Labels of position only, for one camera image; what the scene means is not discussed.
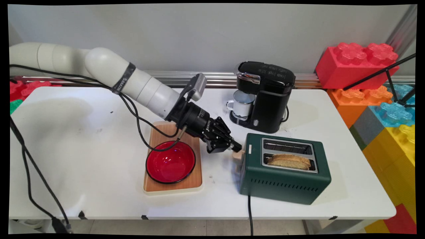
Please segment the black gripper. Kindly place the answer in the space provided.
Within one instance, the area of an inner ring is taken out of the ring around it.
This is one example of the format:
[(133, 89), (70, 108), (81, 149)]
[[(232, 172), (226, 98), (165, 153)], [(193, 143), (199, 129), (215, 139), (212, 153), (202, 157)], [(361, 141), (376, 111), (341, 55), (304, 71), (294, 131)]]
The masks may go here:
[(242, 149), (242, 145), (230, 135), (231, 131), (221, 117), (211, 118), (208, 112), (193, 102), (188, 102), (184, 97), (176, 102), (165, 120), (174, 121), (179, 129), (186, 126), (186, 133), (200, 138), (207, 144), (208, 153)]

